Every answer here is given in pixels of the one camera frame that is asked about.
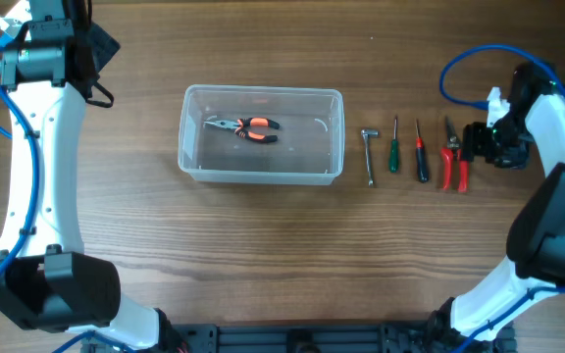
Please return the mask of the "orange black needle-nose pliers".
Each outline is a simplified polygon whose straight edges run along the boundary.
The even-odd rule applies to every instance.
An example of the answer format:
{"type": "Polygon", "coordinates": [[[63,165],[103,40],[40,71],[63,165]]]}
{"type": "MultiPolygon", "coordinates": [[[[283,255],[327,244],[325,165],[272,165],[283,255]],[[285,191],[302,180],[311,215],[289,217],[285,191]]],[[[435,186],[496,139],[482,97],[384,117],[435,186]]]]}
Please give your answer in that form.
{"type": "Polygon", "coordinates": [[[269,144],[278,141],[275,134],[264,134],[255,131],[254,128],[268,128],[278,130],[281,125],[273,120],[261,117],[243,118],[237,120],[211,120],[206,121],[205,125],[220,129],[230,130],[238,137],[262,144],[269,144]]]}

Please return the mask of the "black red handled screwdriver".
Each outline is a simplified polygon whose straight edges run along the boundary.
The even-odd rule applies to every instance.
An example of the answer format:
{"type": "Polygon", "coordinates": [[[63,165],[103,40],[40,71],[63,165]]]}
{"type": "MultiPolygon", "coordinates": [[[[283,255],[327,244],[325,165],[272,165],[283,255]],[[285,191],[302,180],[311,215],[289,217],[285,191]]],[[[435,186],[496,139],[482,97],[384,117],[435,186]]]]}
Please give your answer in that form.
{"type": "Polygon", "coordinates": [[[425,144],[420,134],[419,121],[416,121],[416,166],[418,181],[421,183],[428,182],[430,173],[425,144]]]}

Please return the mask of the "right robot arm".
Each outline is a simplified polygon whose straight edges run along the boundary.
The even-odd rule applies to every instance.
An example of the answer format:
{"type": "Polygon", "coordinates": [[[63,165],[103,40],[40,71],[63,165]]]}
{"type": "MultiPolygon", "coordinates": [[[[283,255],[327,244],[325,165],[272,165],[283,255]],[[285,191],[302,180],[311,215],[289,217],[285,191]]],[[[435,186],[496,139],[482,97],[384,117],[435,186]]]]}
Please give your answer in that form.
{"type": "Polygon", "coordinates": [[[493,89],[484,123],[458,135],[446,126],[443,185],[459,166],[458,189],[468,189],[469,166],[480,156],[502,169],[522,169],[537,147],[545,173],[509,229],[506,255],[473,289],[449,298],[427,321],[427,350],[499,352],[503,329],[539,302],[565,294],[565,86],[553,66],[530,60],[513,74],[510,93],[493,89]]]}

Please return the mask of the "clear plastic container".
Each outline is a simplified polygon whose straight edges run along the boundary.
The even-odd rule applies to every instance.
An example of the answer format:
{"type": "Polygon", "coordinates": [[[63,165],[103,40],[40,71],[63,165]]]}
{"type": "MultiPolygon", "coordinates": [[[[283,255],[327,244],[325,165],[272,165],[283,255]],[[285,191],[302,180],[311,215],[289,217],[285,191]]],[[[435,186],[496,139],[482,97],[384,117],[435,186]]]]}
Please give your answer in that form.
{"type": "Polygon", "coordinates": [[[178,164],[197,181],[329,185],[344,155],[334,89],[194,84],[184,94],[178,164]]]}

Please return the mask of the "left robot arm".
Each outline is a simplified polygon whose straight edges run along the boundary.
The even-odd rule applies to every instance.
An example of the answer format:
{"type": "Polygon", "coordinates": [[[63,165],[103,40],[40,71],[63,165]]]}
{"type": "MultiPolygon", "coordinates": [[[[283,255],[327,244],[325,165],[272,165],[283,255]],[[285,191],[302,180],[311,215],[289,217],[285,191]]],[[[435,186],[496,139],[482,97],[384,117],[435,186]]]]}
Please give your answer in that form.
{"type": "Polygon", "coordinates": [[[0,98],[11,115],[0,236],[0,312],[124,352],[185,352],[160,310],[124,296],[114,264],[88,256],[77,214],[77,145],[99,74],[120,46],[88,1],[21,1],[0,18],[0,98]]]}

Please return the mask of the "red handled pruning shears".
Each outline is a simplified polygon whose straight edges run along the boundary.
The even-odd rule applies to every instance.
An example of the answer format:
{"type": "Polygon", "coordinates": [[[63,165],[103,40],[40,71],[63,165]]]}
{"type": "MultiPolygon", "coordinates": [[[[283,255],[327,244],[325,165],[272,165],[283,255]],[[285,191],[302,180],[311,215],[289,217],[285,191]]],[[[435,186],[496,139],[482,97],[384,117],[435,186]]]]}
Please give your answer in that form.
{"type": "Polygon", "coordinates": [[[446,146],[440,150],[443,161],[442,189],[448,190],[452,182],[453,164],[459,167],[459,183],[457,190],[465,193],[469,184],[469,162],[462,158],[462,141],[452,120],[445,116],[446,146]]]}

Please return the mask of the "silver L-shaped socket wrench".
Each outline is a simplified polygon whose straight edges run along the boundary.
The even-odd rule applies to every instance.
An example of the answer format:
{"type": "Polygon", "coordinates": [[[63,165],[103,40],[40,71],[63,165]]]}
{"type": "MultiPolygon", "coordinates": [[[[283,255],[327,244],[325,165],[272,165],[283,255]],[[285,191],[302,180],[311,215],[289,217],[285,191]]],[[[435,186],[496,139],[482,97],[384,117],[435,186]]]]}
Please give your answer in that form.
{"type": "Polygon", "coordinates": [[[374,177],[373,177],[373,168],[372,168],[372,154],[371,154],[370,140],[373,137],[378,137],[379,132],[375,129],[363,128],[361,130],[361,135],[363,138],[364,148],[365,148],[366,167],[368,173],[368,186],[373,187],[374,177]]]}

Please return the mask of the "green handled screwdriver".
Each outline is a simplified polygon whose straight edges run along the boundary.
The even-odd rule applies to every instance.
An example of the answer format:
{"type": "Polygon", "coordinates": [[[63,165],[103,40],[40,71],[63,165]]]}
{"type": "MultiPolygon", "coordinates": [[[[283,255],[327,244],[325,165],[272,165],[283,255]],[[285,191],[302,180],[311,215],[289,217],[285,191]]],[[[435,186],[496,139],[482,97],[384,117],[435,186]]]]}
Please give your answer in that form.
{"type": "Polygon", "coordinates": [[[399,142],[397,138],[397,130],[398,130],[398,117],[394,117],[394,124],[393,124],[393,134],[392,140],[390,143],[390,151],[389,151],[389,160],[388,160],[388,167],[391,173],[397,173],[399,169],[399,142]]]}

